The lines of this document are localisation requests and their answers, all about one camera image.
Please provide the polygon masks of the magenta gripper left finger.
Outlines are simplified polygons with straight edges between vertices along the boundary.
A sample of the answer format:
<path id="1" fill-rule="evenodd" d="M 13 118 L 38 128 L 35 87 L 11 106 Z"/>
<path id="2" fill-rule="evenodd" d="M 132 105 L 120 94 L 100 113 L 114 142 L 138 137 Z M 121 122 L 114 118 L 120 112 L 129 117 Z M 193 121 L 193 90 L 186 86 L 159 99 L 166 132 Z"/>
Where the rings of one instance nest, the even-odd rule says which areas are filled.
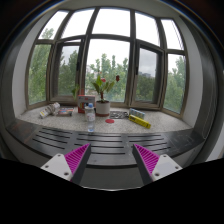
<path id="1" fill-rule="evenodd" d="M 42 169 L 79 185 L 90 154 L 91 144 L 87 143 L 65 155 L 56 154 L 42 166 Z"/>

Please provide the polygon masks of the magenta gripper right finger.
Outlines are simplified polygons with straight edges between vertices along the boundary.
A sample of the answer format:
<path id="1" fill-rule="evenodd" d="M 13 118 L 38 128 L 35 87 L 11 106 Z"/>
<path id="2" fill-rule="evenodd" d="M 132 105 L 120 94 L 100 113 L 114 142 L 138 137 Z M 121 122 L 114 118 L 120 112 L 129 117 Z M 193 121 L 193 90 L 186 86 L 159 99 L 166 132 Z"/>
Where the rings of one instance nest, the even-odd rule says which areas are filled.
<path id="1" fill-rule="evenodd" d="M 164 178 L 182 169 L 167 154 L 158 155 L 138 144 L 133 145 L 133 156 L 144 185 Z"/>

